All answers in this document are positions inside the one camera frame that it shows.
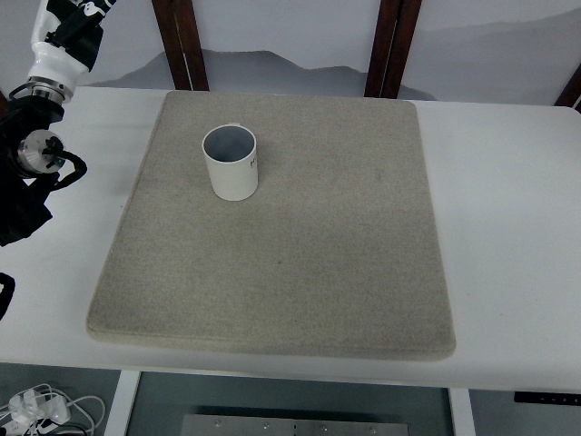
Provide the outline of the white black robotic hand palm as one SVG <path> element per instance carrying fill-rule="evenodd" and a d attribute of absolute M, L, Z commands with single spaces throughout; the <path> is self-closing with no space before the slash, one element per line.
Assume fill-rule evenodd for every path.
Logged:
<path fill-rule="evenodd" d="M 114 1 L 43 1 L 31 36 L 34 62 L 26 85 L 75 88 L 92 71 L 103 39 L 101 22 Z"/>

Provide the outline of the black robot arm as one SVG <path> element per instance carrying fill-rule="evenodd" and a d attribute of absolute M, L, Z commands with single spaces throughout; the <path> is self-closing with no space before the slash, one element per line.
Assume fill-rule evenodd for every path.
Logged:
<path fill-rule="evenodd" d="M 112 1 L 43 1 L 31 36 L 34 62 L 6 97 L 1 118 L 1 244 L 30 237 L 52 214 L 50 193 L 79 181 L 82 158 L 50 131 L 62 121 L 78 79 L 90 72 Z"/>

